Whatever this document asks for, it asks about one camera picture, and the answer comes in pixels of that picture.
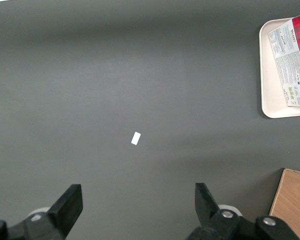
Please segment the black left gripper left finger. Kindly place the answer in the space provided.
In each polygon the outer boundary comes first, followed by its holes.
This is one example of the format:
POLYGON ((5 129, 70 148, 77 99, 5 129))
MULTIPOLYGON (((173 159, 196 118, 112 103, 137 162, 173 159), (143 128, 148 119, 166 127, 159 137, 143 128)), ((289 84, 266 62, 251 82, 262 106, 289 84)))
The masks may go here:
POLYGON ((82 211, 82 186, 72 184, 51 207, 36 209, 13 226, 0 220, 0 240, 65 240, 82 211))

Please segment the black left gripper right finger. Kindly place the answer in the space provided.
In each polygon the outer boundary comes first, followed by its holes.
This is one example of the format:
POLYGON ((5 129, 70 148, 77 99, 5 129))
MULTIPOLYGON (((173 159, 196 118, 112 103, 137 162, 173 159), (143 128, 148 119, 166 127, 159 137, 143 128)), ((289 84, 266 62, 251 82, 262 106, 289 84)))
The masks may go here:
POLYGON ((298 240, 297 234, 282 219, 259 216, 248 221, 231 209, 221 209, 205 183, 195 184, 195 211, 200 227, 188 240, 298 240))

